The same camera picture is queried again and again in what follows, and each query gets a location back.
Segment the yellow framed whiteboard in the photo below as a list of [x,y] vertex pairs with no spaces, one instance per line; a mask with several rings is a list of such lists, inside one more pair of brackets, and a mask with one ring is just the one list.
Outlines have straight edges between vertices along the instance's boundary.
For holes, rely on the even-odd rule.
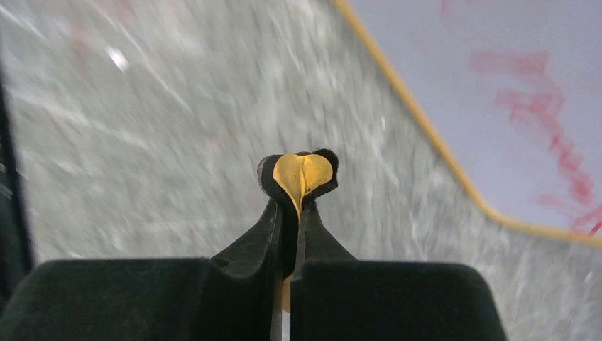
[[492,220],[601,245],[600,1],[337,1]]

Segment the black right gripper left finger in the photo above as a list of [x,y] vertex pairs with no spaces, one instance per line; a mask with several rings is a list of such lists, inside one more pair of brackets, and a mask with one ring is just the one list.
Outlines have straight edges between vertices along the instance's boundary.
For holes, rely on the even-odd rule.
[[2,340],[279,340],[283,209],[211,258],[41,264],[1,314]]

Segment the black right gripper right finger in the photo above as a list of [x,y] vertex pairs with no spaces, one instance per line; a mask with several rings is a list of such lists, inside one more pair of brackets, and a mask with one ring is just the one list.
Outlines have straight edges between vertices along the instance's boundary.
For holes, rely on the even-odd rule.
[[457,263],[354,258],[309,203],[291,284],[292,340],[505,340],[490,287]]

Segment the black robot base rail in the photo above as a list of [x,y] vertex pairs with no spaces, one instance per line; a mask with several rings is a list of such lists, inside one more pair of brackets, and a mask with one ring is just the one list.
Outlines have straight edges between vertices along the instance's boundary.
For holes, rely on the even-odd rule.
[[21,176],[11,136],[6,90],[1,86],[1,307],[34,265],[23,206]]

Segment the yellow black whiteboard eraser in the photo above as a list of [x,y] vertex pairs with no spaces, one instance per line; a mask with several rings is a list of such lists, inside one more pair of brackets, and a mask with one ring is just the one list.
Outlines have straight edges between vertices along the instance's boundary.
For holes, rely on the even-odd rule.
[[269,155],[257,166],[261,190],[283,208],[282,309],[286,313],[291,311],[290,282],[304,205],[338,187],[338,168],[338,156],[327,148]]

